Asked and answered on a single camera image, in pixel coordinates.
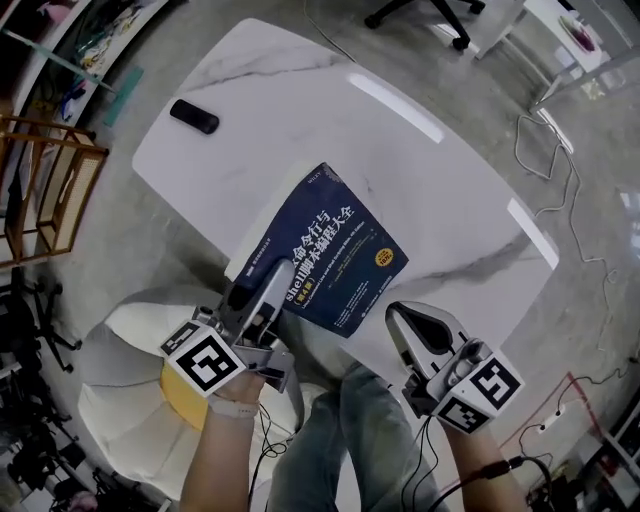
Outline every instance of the power strip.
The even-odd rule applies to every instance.
[[[567,408],[565,407],[565,404],[562,404],[560,406],[560,409],[558,409],[551,416],[549,416],[546,420],[544,420],[544,423],[542,423],[538,427],[538,434],[543,434],[547,430],[549,430],[549,427],[551,427],[551,425],[553,425],[557,420],[562,418],[562,416],[564,415],[566,410],[567,410]]]

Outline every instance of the black remote control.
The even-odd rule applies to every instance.
[[[175,117],[183,123],[187,123],[189,126],[200,130],[205,135],[211,135],[220,124],[220,119],[216,116],[184,100],[176,101],[171,107],[169,114],[171,117]]]

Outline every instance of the white cube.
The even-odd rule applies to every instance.
[[[495,351],[449,390],[433,414],[472,434],[496,418],[523,387],[522,377],[502,352]]]
[[[207,397],[246,366],[213,327],[187,320],[160,347],[171,367]]]

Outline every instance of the white cable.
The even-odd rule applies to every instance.
[[[543,172],[540,172],[536,169],[533,169],[532,167],[529,167],[520,159],[520,155],[518,155],[518,141],[520,140],[520,124],[522,120],[530,121],[539,126],[548,126],[553,131],[553,134],[556,136],[556,139],[558,139],[558,144],[553,150],[553,157],[551,158],[551,165],[549,167],[548,174],[544,174]],[[538,215],[544,212],[559,212],[562,209],[564,209],[564,207],[567,204],[567,197],[569,195],[569,183],[571,182],[571,177],[575,175],[578,181],[578,186],[573,196],[573,202],[571,203],[571,208],[569,209],[569,227],[571,228],[571,233],[573,234],[573,238],[576,241],[576,245],[578,246],[578,253],[580,255],[580,259],[582,260],[582,262],[585,264],[586,263],[602,263],[602,265],[604,266],[605,276],[604,276],[604,279],[602,280],[602,294],[604,295],[604,302],[607,307],[607,314],[605,316],[604,321],[602,322],[602,326],[600,327],[600,332],[598,333],[598,343],[596,345],[596,348],[601,352],[605,352],[605,350],[600,347],[600,341],[602,339],[602,335],[604,334],[604,330],[606,329],[607,325],[609,325],[609,322],[611,322],[611,319],[613,318],[613,314],[611,312],[611,304],[609,303],[609,297],[607,295],[607,283],[615,284],[616,275],[618,274],[618,269],[612,268],[611,270],[609,270],[609,264],[607,263],[607,260],[603,257],[597,256],[597,257],[587,258],[584,255],[582,244],[580,243],[580,239],[578,238],[576,228],[573,224],[573,213],[576,208],[576,203],[578,202],[578,195],[580,194],[580,190],[582,190],[582,178],[580,177],[580,173],[578,172],[578,169],[575,163],[573,162],[573,159],[571,158],[571,152],[562,143],[562,138],[560,137],[560,134],[558,133],[556,128],[547,121],[539,121],[537,119],[534,119],[532,117],[525,116],[525,115],[521,115],[518,117],[518,121],[516,123],[516,141],[515,141],[513,152],[514,152],[514,156],[516,157],[516,160],[524,170],[526,170],[527,172],[530,172],[531,174],[534,174],[535,176],[538,176],[539,178],[542,178],[545,181],[551,181],[551,179],[553,178],[553,171],[556,165],[558,153],[560,152],[561,149],[565,157],[567,158],[567,161],[569,162],[569,167],[570,167],[569,176],[567,177],[567,181],[564,186],[564,197],[562,200],[562,204],[559,206],[547,206],[545,208],[541,208],[536,212],[535,216],[537,217]]]
[[[325,34],[324,30],[322,30],[318,26],[318,24],[315,21],[313,21],[313,18],[309,16],[309,14],[307,14],[307,0],[303,0],[302,12],[304,13],[304,17],[307,18],[307,20],[309,20],[309,23],[313,25],[313,27],[320,33],[322,37],[324,37],[327,40],[327,42],[330,45],[332,45],[336,50],[340,51],[345,57],[347,57],[354,64],[358,63],[358,61],[356,61],[356,59],[354,59],[353,56],[347,50],[345,50],[342,46],[340,46],[333,39],[331,39],[327,34]]]

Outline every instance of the chair wheel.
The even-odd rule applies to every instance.
[[[471,7],[469,7],[469,12],[471,12],[472,14],[480,14],[484,10],[484,8],[484,2],[474,2],[471,4]]]
[[[369,27],[371,30],[375,30],[380,26],[382,20],[376,18],[375,16],[367,16],[364,19],[364,24]]]
[[[458,50],[459,52],[462,52],[464,50],[466,50],[469,47],[469,40],[467,39],[463,39],[461,37],[456,37],[451,44],[453,44],[453,47]]]

